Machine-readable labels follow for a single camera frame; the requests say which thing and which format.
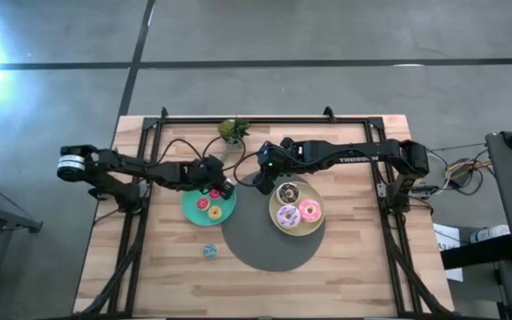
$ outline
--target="green plant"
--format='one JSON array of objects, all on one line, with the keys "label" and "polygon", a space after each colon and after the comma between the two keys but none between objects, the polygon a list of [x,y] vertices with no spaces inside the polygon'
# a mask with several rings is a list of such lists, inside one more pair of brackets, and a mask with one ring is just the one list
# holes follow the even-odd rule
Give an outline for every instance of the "green plant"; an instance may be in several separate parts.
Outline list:
[{"label": "green plant", "polygon": [[237,144],[243,137],[250,135],[250,126],[248,120],[242,118],[223,121],[219,124],[219,134],[227,143]]}]

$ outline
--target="green plate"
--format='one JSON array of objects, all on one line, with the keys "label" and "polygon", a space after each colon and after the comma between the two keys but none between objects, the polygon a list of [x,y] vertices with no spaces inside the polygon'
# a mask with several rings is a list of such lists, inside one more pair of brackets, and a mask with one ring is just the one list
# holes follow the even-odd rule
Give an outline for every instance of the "green plate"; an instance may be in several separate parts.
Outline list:
[{"label": "green plate", "polygon": [[[209,216],[206,214],[207,211],[200,211],[196,208],[196,200],[200,197],[206,197],[211,200],[211,206],[218,205],[222,210],[222,216],[218,220],[210,220]],[[222,198],[217,200],[212,200],[209,197],[209,194],[203,195],[201,191],[187,191],[183,192],[183,197],[181,198],[181,209],[187,219],[191,222],[195,223],[197,226],[210,227],[216,226],[222,221],[226,220],[232,211],[235,209],[236,205],[236,190],[233,192],[232,196],[229,200],[224,200]]]}]

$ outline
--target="gray round mat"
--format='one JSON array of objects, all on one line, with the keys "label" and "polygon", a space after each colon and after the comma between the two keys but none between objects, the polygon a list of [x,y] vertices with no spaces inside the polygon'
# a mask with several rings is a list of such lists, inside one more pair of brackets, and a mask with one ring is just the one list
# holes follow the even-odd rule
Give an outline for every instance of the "gray round mat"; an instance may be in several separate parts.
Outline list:
[{"label": "gray round mat", "polygon": [[[244,179],[252,183],[256,173]],[[284,182],[304,181],[291,176],[281,177],[276,186]],[[290,236],[278,229],[268,211],[270,197],[256,188],[236,185],[236,207],[222,224],[222,234],[230,251],[245,264],[265,271],[288,271],[313,257],[324,238],[325,222],[307,236]]]}]

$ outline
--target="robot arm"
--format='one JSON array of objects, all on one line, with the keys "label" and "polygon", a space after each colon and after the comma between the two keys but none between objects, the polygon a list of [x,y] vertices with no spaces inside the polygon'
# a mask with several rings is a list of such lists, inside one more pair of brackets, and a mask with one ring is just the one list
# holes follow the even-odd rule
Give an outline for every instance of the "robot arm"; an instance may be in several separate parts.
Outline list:
[{"label": "robot arm", "polygon": [[414,181],[429,172],[425,147],[409,140],[333,145],[323,140],[295,142],[284,138],[280,146],[267,141],[260,148],[260,173],[253,183],[262,194],[269,194],[274,189],[274,180],[281,175],[314,173],[335,164],[375,165],[375,162],[384,161],[399,174],[393,183],[377,186],[377,191],[385,195],[384,205],[390,211],[408,212],[408,193]]},{"label": "robot arm", "polygon": [[161,187],[177,190],[217,189],[224,199],[232,196],[234,186],[224,176],[223,163],[214,156],[190,162],[151,164],[142,159],[120,155],[115,150],[97,149],[92,145],[66,146],[60,149],[57,175],[64,181],[85,181],[94,186],[88,193],[96,198],[112,195],[122,212],[141,209],[140,186],[123,183],[108,172],[119,172]]}]

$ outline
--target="concrete floor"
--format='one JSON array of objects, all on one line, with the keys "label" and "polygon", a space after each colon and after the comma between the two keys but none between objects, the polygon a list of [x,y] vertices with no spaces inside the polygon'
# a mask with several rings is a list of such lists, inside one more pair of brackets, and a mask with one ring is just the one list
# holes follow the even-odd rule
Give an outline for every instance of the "concrete floor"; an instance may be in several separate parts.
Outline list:
[{"label": "concrete floor", "polygon": [[[0,0],[0,63],[132,60],[146,0]],[[512,0],[158,0],[143,54],[156,60],[512,58]],[[0,71],[0,189],[44,221],[17,232],[0,319],[72,309],[96,202],[56,178],[65,144],[110,146],[127,70]],[[130,115],[406,114],[430,148],[512,130],[512,65],[141,70]],[[443,152],[454,161],[480,148]],[[439,181],[440,163],[428,178]],[[494,180],[431,199],[437,223],[502,223]],[[456,309],[492,314],[452,285]]]}]

